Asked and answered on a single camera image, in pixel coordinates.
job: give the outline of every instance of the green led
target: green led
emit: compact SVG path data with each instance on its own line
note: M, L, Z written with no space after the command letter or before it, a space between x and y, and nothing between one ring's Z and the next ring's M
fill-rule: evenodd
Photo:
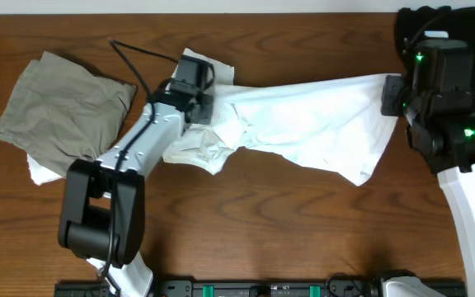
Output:
M470 137L475 134L475 131L472 129L465 129L465 136Z

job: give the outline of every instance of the wood grain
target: wood grain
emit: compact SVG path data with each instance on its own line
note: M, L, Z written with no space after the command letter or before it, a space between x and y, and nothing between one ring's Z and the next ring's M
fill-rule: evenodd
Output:
M136 83L111 36L178 56L185 47L236 68L237 85L274 86L402 71L393 14L0 16L0 115L44 50ZM174 65L129 56L155 87ZM139 117L143 94L121 134ZM373 177L238 150L216 176L159 163L147 180L141 251L159 274L199 280L320 279L406 268L464 278L454 222L437 181L399 121ZM52 295L59 279L95 272L57 243L63 181L35 186L26 154L0 142L0 296Z

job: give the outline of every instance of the green tape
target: green tape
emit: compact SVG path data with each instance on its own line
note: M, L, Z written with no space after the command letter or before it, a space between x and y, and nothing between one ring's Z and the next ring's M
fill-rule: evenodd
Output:
M320 297L320 286L311 285L309 287L309 297Z
M204 285L203 286L203 297L214 297L214 286L213 285Z

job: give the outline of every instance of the white wall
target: white wall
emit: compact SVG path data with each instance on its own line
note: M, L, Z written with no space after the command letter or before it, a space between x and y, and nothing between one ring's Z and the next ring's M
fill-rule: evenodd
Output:
M474 0L0 0L0 14L396 12L475 6Z

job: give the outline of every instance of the gray cloth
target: gray cloth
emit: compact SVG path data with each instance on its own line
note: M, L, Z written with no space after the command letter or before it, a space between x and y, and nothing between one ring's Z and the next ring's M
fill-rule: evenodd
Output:
M44 52L19 77L0 118L0 140L64 177L77 159L94 160L115 141L135 86L92 76Z

